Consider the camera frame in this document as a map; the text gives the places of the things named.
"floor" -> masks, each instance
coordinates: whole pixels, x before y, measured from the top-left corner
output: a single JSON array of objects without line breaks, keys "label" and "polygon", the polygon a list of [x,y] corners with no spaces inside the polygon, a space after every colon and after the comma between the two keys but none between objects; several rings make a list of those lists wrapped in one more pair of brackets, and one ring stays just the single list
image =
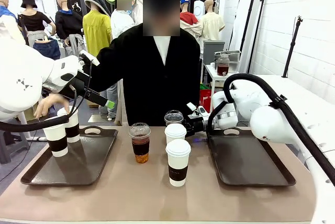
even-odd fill
[{"label": "floor", "polygon": [[[61,106],[55,106],[55,111],[58,111]],[[55,116],[54,110],[50,111],[50,116]],[[108,121],[107,116],[100,116],[97,108],[89,108],[86,101],[84,101],[78,113],[79,124],[81,126],[100,125],[100,126],[114,126],[113,121]],[[43,130],[31,132],[33,137],[35,134],[39,137],[44,137]],[[30,149],[27,152],[25,149],[16,152],[11,156],[12,161],[9,164],[0,164],[0,195],[12,183],[12,181],[19,175],[19,173],[30,163],[30,161],[42,150],[46,145],[45,142],[29,142]],[[0,224],[7,224],[9,222],[0,221]]]}]

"black cardigan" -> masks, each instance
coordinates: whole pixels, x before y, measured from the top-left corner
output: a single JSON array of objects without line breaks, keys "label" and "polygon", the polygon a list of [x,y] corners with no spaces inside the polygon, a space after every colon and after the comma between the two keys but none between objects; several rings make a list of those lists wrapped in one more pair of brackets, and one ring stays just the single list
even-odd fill
[{"label": "black cardigan", "polygon": [[64,14],[57,11],[55,16],[56,32],[60,39],[66,39],[70,34],[83,35],[83,17],[76,12]]},{"label": "black cardigan", "polygon": [[143,36],[140,24],[101,49],[90,87],[101,92],[123,79],[129,125],[164,126],[167,111],[180,110],[185,118],[191,114],[186,104],[199,104],[199,56],[195,38],[180,29],[180,36],[171,37],[164,65],[154,38]]}]

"yellow coat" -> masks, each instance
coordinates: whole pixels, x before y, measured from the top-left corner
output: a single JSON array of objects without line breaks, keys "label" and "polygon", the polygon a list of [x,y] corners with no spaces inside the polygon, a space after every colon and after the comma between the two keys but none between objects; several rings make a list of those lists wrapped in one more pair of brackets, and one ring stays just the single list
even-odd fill
[{"label": "yellow coat", "polygon": [[102,48],[109,47],[111,42],[109,16],[91,10],[83,17],[83,29],[90,54],[96,57]]}]

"brown tray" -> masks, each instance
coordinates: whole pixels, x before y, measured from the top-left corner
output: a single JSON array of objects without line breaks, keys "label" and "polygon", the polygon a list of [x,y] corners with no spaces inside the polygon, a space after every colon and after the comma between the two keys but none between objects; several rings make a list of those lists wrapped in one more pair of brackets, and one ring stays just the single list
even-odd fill
[{"label": "brown tray", "polygon": [[48,186],[92,185],[105,167],[117,132],[96,126],[80,129],[80,141],[68,143],[67,155],[55,158],[50,149],[46,149],[21,182]]},{"label": "brown tray", "polygon": [[293,186],[296,180],[270,145],[251,130],[232,128],[207,134],[221,181],[231,186]]}]

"white cup lid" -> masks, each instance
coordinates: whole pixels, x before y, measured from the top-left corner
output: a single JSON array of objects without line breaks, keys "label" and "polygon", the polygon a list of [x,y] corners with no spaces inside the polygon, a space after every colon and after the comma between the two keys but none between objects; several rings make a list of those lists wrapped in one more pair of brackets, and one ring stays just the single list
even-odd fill
[{"label": "white cup lid", "polygon": [[168,155],[173,157],[184,157],[191,152],[191,146],[184,139],[174,139],[166,145]]},{"label": "white cup lid", "polygon": [[169,124],[164,132],[171,137],[178,137],[186,135],[187,130],[182,124],[173,123]]},{"label": "white cup lid", "polygon": [[57,116],[65,116],[65,115],[67,115],[68,113],[66,112],[66,110],[65,110],[65,108],[63,107],[63,108],[61,108],[58,112],[57,112]]},{"label": "white cup lid", "polygon": [[[55,116],[55,117],[52,117],[52,118],[48,118],[46,119],[45,121],[47,120],[50,120],[50,119],[54,119],[54,118],[58,118],[59,116]],[[60,125],[55,125],[55,126],[50,126],[50,127],[47,127],[45,129],[48,129],[48,130],[53,130],[53,129],[57,129],[57,128],[60,128],[60,127],[63,127],[64,124],[60,124]]]}]

